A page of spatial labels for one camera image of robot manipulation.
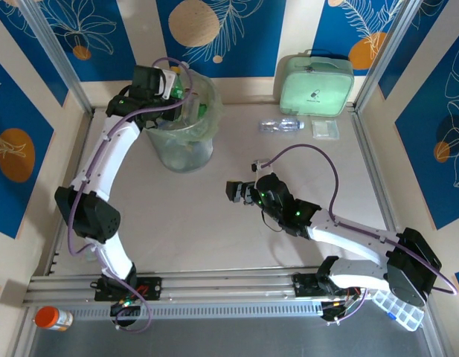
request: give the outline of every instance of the mint green bag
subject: mint green bag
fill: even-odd
[[[280,111],[288,115],[335,117],[343,110],[353,81],[350,61],[293,57],[286,65]]]

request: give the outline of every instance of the metal grate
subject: metal grate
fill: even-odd
[[[109,318],[108,306],[69,306],[76,321],[100,321]],[[121,320],[135,318],[134,315]],[[153,319],[188,318],[276,318],[322,315],[321,303],[315,301],[289,303],[212,303],[212,304],[164,304],[153,306]],[[142,307],[140,318],[148,311]]]

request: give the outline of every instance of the wall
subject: wall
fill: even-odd
[[[403,0],[42,0],[37,5],[95,106],[167,55],[215,78],[225,103],[274,102],[290,56],[349,58],[356,97]],[[0,18],[35,54],[19,10]],[[34,63],[36,69],[42,64]]]
[[[381,91],[375,91],[362,112],[362,120],[369,131],[399,226],[412,227],[423,234],[440,258],[443,264],[442,272],[453,281],[455,281],[455,273],[459,271],[459,219],[436,229],[413,165],[395,127],[395,121],[458,36],[459,0],[449,0],[387,99],[384,99]],[[443,94],[445,83],[439,82],[438,85]],[[438,98],[427,97],[425,104],[428,107],[430,102],[437,100],[444,103],[445,99],[443,95]],[[431,118],[423,117],[425,118],[423,123],[422,120],[418,120],[417,115],[424,114],[419,111],[412,115],[412,120],[420,123],[419,136],[422,136],[423,124],[427,126]],[[433,153],[434,145],[430,147],[429,157],[426,160],[431,160]],[[432,171],[431,174],[435,177],[437,172]],[[437,189],[438,197],[443,198],[442,187]],[[446,202],[446,208],[449,208],[449,200]],[[434,292],[431,299],[437,305],[441,322],[455,355],[459,356],[459,296],[453,297]]]
[[[0,91],[0,108],[10,113],[9,117],[0,115],[0,125],[15,126],[18,123],[33,126],[41,125],[36,120],[44,120],[48,127],[46,132],[51,133],[50,143],[40,142],[44,140],[39,133],[30,134],[36,153],[36,162],[39,151],[44,150],[40,170],[31,165],[32,175],[35,182],[31,185],[29,200],[25,201],[25,213],[19,224],[17,234],[10,233],[0,228],[0,356],[5,356],[13,334],[17,330],[16,323],[21,311],[20,304],[27,288],[30,277],[36,270],[41,257],[42,249],[54,237],[59,222],[53,196],[54,190],[62,184],[71,157],[74,142],[83,122],[83,111],[77,105],[71,94],[68,94],[62,104],[49,89],[49,83],[45,83],[36,69],[31,65],[25,54],[13,40],[6,28],[0,21],[0,68],[3,68],[12,78],[12,81],[20,88],[24,97],[5,98],[4,83]],[[27,111],[23,116],[13,115],[20,108],[32,108],[37,115]],[[1,202],[0,214],[8,210],[12,195],[22,194],[19,183],[12,173],[6,173],[4,164],[13,157],[13,153],[7,153],[6,159],[0,152],[0,180],[15,184],[15,190],[6,190],[9,193],[9,202]]]

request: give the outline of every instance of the plastic water bottle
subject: plastic water bottle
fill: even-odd
[[[296,132],[304,127],[303,121],[294,118],[268,119],[259,122],[261,132]]]

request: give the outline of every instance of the orange cap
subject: orange cap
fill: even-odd
[[[44,306],[37,313],[34,322],[38,327],[48,329],[52,327],[59,318],[59,310],[52,306]]]

